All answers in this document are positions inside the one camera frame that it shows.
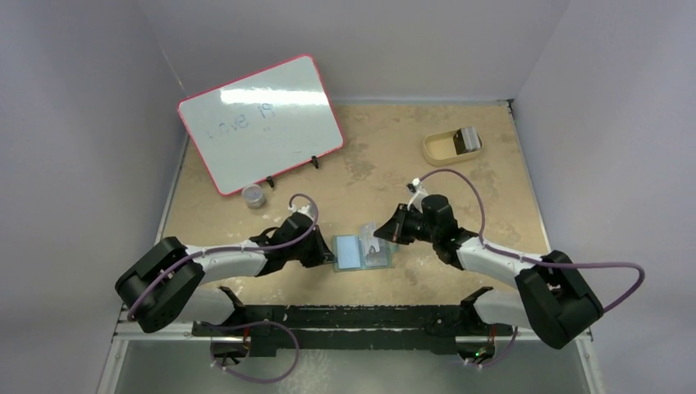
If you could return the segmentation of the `silver diamond credit card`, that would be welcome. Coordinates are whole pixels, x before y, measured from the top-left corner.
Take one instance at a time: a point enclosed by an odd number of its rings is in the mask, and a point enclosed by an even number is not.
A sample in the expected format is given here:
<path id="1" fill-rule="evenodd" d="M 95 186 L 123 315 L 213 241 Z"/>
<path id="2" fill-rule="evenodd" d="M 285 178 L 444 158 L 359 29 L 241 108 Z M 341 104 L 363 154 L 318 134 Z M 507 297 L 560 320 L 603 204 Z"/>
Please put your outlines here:
<path id="1" fill-rule="evenodd" d="M 389 265 L 390 250 L 384 240 L 374 236 L 374 222 L 364 224 L 360 228 L 360 245 L 362 263 L 365 268 L 383 268 Z"/>

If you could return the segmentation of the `teal leather card holder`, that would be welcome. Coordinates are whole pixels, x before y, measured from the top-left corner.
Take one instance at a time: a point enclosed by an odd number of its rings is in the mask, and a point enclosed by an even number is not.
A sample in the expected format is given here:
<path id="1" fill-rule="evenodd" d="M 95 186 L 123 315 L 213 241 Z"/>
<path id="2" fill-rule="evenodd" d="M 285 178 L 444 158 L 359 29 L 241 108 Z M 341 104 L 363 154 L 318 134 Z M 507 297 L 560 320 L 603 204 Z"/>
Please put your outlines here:
<path id="1" fill-rule="evenodd" d="M 373 270 L 392 267 L 392 257 L 398 247 L 384 240 L 368 237 L 374 244 L 363 245 L 363 239 L 356 235 L 341 235 L 332 238 L 332 250 L 336 257 L 333 269 L 337 273 Z"/>

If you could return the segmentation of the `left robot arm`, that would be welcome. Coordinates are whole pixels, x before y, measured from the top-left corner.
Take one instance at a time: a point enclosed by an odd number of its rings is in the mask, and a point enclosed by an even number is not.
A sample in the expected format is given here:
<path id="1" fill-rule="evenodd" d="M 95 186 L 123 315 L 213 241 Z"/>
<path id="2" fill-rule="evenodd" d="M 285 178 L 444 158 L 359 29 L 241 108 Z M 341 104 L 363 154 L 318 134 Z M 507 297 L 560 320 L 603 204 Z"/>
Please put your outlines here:
<path id="1" fill-rule="evenodd" d="M 290 261 L 314 268 L 336 261 L 311 215 L 295 212 L 279 227 L 233 245 L 185 245 L 178 238 L 161 239 L 116 281 L 115 291 L 128 308 L 127 318 L 143 332 L 157 332 L 185 312 L 195 310 L 195 298 L 212 305 L 230 301 L 213 314 L 213 326 L 223 335 L 242 330 L 245 314 L 227 290 L 204 295 L 200 287 L 229 277 L 262 277 Z"/>

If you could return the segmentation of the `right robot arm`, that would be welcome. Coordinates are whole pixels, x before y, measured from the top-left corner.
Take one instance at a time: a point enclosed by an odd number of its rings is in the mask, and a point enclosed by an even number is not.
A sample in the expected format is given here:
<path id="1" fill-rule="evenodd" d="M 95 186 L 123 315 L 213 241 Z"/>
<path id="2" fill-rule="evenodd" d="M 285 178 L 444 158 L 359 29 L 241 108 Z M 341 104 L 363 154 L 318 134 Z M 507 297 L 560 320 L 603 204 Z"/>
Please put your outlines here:
<path id="1" fill-rule="evenodd" d="M 479 334 L 505 324 L 530 329 L 546 345 L 561 349 L 604 315 L 598 297 L 566 254 L 553 250 L 526 259 L 519 251 L 487 244 L 459 226 L 443 195 L 426 196 L 419 208 L 399 204 L 373 234 L 398 245 L 428 242 L 444 264 L 511 286 L 511 291 L 482 289 L 464 299 L 460 321 L 467 332 Z"/>

